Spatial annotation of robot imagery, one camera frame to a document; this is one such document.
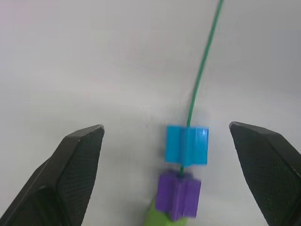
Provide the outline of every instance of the green string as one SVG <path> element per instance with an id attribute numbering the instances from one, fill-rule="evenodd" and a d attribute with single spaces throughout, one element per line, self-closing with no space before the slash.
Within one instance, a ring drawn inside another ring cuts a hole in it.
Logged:
<path id="1" fill-rule="evenodd" d="M 219 3 L 218 3 L 217 9 L 216 9 L 216 12 L 215 12 L 215 15 L 214 15 L 214 20 L 213 20 L 211 30 L 210 30 L 210 33 L 209 33 L 209 37 L 208 37 L 208 40 L 207 40 L 207 44 L 206 44 L 206 47 L 205 47 L 205 51 L 203 53 L 203 58 L 202 58 L 202 61 L 201 61 L 201 65 L 199 67 L 198 76 L 197 76 L 197 79 L 196 79 L 196 82 L 195 82 L 195 85 L 194 85 L 194 90 L 193 90 L 193 93 L 192 93 L 192 99 L 191 99 L 188 118 L 187 118 L 187 123 L 186 123 L 187 127 L 189 127 L 190 123 L 191 123 L 193 107 L 194 107 L 194 103 L 196 101 L 199 84 L 200 84 L 202 74 L 203 74 L 203 71 L 204 71 L 204 68 L 205 68 L 206 60 L 208 58 L 209 50 L 210 50 L 210 47 L 211 47 L 211 44 L 212 44 L 212 40 L 213 40 L 213 37 L 214 37 L 214 32 L 215 32 L 215 29 L 216 29 L 216 25 L 217 25 L 217 22 L 218 22 L 219 15 L 221 13 L 223 2 L 224 2 L 223 0 L 220 0 Z M 181 177 L 183 177 L 183 175 L 184 175 L 184 167 L 183 166 L 181 166 L 180 175 L 181 175 Z"/>

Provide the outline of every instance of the purple plastic piece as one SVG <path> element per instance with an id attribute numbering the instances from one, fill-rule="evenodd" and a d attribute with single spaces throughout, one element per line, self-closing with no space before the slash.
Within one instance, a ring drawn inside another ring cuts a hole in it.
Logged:
<path id="1" fill-rule="evenodd" d="M 180 178 L 178 172 L 170 170 L 160 175 L 155 208 L 168 213 L 173 221 L 183 217 L 195 218 L 201 182 L 185 173 Z"/>

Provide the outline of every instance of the plastic toy block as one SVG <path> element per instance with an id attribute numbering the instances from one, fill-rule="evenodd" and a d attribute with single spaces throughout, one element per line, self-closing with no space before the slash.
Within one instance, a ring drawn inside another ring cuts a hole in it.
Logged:
<path id="1" fill-rule="evenodd" d="M 181 178 L 176 171 L 160 175 L 156 197 L 156 210 L 169 214 L 175 221 L 183 217 L 195 218 L 201 182 L 186 173 Z"/>
<path id="2" fill-rule="evenodd" d="M 171 221 L 166 213 L 155 210 L 155 201 L 153 201 L 143 226 L 185 226 L 186 223 L 187 218 Z"/>
<path id="3" fill-rule="evenodd" d="M 207 165 L 209 128 L 168 126 L 165 161 L 184 167 Z"/>

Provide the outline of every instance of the white wall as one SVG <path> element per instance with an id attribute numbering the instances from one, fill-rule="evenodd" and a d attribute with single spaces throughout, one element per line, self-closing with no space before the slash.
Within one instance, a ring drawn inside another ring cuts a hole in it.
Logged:
<path id="1" fill-rule="evenodd" d="M 185 123 L 217 0 L 0 1 L 0 215 L 76 129 L 101 123 L 84 226 L 140 226 L 164 164 L 165 125 Z M 228 124 L 301 150 L 301 2 L 226 0 L 193 114 L 211 125 L 197 219 L 265 226 Z"/>

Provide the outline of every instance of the blue plastic piece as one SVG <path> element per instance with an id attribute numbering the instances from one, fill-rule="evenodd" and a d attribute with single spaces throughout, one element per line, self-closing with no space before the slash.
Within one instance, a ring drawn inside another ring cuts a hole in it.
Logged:
<path id="1" fill-rule="evenodd" d="M 165 161 L 207 165 L 209 128 L 167 126 Z"/>

